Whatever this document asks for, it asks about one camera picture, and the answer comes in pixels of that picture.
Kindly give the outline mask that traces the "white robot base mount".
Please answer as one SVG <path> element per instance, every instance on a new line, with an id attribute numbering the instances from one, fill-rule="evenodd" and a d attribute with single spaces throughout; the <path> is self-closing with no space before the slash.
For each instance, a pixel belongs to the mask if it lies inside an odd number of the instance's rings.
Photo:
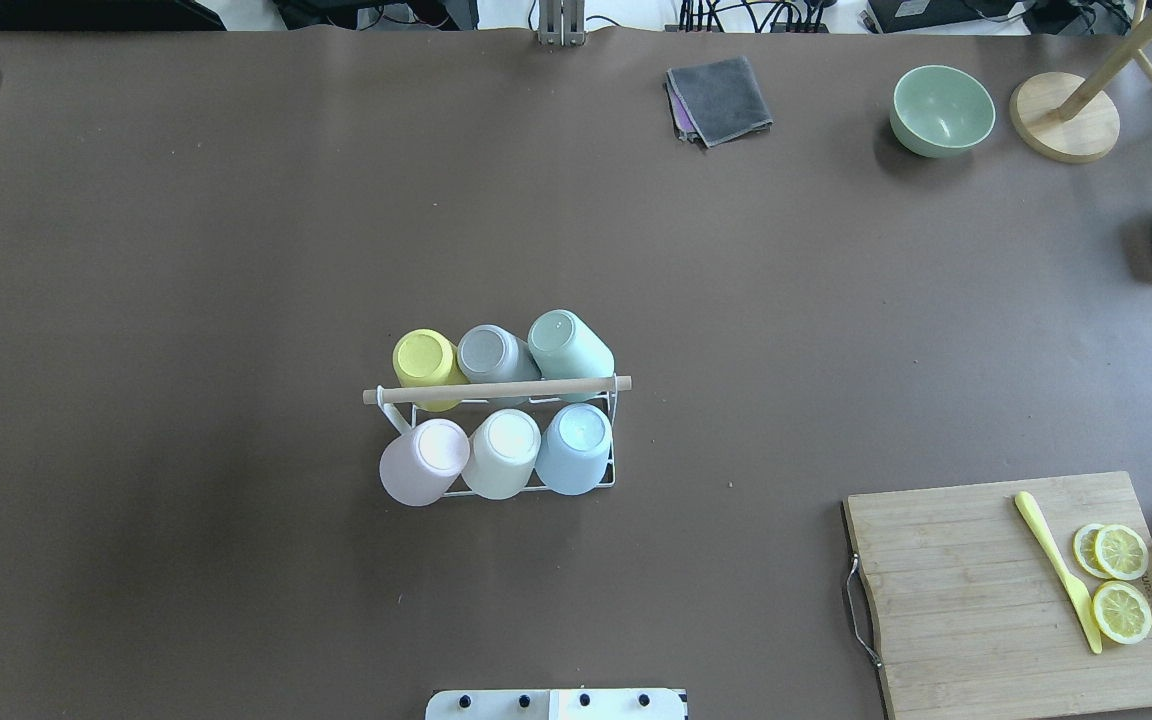
<path id="1" fill-rule="evenodd" d="M 453 689 L 425 719 L 687 719 L 685 691 L 647 688 Z"/>

